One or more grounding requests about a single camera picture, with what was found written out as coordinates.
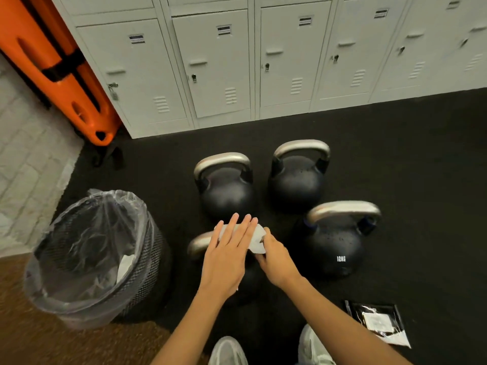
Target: black strap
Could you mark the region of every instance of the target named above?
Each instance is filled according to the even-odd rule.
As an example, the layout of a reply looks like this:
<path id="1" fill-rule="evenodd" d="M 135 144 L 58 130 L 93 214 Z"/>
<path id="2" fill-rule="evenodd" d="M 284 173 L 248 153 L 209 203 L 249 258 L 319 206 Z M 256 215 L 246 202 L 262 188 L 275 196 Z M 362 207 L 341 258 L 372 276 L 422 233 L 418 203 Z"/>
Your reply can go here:
<path id="1" fill-rule="evenodd" d="M 71 73 L 85 62 L 85 57 L 79 48 L 77 48 L 71 55 L 66 56 L 59 63 L 53 67 L 43 69 L 42 73 L 52 82 L 59 82 L 66 78 Z"/>

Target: brick wall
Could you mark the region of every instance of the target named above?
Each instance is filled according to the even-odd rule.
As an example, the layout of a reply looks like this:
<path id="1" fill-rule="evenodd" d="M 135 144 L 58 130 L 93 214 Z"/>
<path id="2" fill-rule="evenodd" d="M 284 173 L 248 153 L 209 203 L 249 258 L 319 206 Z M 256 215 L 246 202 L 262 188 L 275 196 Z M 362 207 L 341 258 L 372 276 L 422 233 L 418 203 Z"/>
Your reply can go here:
<path id="1" fill-rule="evenodd" d="M 51 222 L 83 146 L 0 54 L 0 257 L 32 249 Z"/>

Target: mesh trash can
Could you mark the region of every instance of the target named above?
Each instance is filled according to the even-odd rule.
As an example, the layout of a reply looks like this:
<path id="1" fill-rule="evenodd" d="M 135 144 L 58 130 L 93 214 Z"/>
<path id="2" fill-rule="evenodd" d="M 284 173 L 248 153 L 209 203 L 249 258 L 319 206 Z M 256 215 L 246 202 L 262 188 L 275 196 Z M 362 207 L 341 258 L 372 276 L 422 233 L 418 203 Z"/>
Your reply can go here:
<path id="1" fill-rule="evenodd" d="M 172 262 L 141 199 L 121 190 L 90 193 L 51 224 L 24 274 L 32 303 L 78 330 L 133 316 L 153 290 L 161 297 Z"/>

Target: forearm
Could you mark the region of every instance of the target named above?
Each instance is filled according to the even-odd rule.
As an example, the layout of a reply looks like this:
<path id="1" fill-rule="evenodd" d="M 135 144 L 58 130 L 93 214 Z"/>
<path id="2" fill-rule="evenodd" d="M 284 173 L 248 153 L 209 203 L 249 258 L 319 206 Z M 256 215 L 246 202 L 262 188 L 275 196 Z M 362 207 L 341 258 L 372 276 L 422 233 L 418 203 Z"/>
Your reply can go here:
<path id="1" fill-rule="evenodd" d="M 196 364 L 222 304 L 215 294 L 198 291 L 186 315 L 151 365 Z"/>
<path id="2" fill-rule="evenodd" d="M 305 278 L 290 282 L 284 291 L 337 364 L 409 364 L 388 344 L 327 300 Z"/>

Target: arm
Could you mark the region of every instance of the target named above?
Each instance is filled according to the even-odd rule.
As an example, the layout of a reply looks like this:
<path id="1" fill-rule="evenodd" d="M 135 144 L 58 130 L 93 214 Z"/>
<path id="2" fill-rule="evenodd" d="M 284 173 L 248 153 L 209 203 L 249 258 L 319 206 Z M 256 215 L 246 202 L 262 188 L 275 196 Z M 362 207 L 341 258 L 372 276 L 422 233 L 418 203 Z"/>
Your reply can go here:
<path id="1" fill-rule="evenodd" d="M 235 293 L 245 273 L 245 256 L 258 221 L 247 215 L 232 234 L 238 217 L 238 214 L 232 217 L 220 241 L 223 222 L 215 227 L 204 254 L 198 293 L 151 365 L 198 362 L 223 303 Z"/>
<path id="2" fill-rule="evenodd" d="M 410 364 L 323 297 L 301 276 L 289 252 L 266 228 L 266 255 L 256 255 L 269 280 L 293 301 L 333 359 L 342 365 Z"/>

